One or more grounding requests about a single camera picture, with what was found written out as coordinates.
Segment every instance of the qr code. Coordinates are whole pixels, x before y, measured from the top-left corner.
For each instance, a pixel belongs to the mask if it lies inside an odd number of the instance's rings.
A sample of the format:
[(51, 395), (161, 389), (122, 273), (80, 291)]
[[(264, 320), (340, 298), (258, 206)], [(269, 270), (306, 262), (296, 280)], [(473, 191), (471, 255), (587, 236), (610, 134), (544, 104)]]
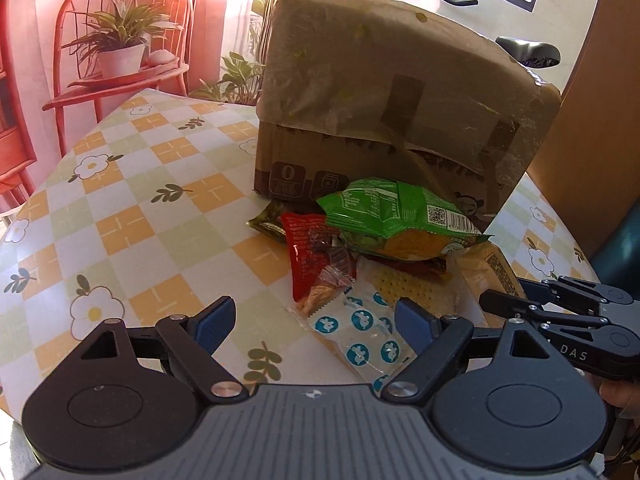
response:
[(430, 223), (447, 226), (447, 212), (441, 207), (427, 206), (427, 219)]

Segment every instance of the checkered tablecloth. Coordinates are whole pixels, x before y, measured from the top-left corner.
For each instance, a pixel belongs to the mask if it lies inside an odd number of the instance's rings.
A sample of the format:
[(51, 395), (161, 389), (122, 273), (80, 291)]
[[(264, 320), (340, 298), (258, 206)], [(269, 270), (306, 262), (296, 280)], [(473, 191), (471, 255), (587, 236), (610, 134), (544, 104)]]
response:
[[(253, 192), (257, 125), (253, 107), (144, 90), (62, 159), (0, 242), (0, 409), (19, 421), (101, 320), (153, 325), (225, 294), (238, 320), (214, 356), (239, 379), (260, 355), (270, 382), (356, 380), (286, 311), (286, 248), (245, 225), (268, 203)], [(488, 232), (519, 276), (596, 280), (528, 176)]]

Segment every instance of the cardboard box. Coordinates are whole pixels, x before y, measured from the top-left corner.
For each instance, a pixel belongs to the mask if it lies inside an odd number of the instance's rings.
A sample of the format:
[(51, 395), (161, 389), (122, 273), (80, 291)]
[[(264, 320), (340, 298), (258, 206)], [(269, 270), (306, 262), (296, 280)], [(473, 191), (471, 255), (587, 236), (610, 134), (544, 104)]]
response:
[(255, 189), (308, 202), (376, 176), (425, 186), (484, 228), (560, 93), (500, 46), (390, 0), (278, 0)]

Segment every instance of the das logo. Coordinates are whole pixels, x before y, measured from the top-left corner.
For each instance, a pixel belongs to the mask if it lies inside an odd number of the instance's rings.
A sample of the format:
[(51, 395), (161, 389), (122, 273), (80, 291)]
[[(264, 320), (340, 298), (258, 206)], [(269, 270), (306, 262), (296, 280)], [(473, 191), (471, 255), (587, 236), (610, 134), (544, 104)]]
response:
[(578, 355), (578, 352), (576, 351), (575, 348), (571, 349), (571, 351), (569, 351), (569, 347), (567, 345), (562, 345), (560, 347), (560, 353), (561, 354), (567, 354), (569, 355), (569, 357), (575, 357), (577, 359), (580, 359), (580, 361), (586, 361), (587, 359), (587, 352), (580, 352), (580, 355)]

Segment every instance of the wooden door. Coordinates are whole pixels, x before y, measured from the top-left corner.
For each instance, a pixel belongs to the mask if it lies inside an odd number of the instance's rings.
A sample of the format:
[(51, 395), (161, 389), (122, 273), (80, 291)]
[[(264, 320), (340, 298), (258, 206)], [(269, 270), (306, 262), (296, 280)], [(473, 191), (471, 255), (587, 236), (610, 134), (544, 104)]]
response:
[(591, 256), (640, 196), (640, 0), (598, 0), (529, 175)]

